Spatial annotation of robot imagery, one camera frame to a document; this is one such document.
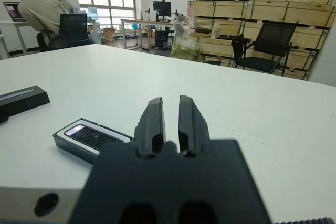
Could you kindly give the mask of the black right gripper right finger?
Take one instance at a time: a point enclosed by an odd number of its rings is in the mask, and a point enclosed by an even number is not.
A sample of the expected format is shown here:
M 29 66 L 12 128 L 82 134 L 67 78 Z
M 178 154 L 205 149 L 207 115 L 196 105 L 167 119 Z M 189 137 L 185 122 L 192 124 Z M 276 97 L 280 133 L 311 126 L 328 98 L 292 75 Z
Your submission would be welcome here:
M 210 141 L 208 125 L 191 97 L 180 96 L 178 137 L 183 155 L 198 155 Z

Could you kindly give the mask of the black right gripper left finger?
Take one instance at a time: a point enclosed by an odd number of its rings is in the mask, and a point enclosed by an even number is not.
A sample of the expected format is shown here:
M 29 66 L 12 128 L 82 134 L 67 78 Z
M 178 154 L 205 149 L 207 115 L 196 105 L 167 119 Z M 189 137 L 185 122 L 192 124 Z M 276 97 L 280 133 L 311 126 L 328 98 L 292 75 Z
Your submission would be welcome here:
M 134 144 L 142 155 L 156 155 L 166 142 L 163 100 L 161 97 L 148 102 L 134 130 Z

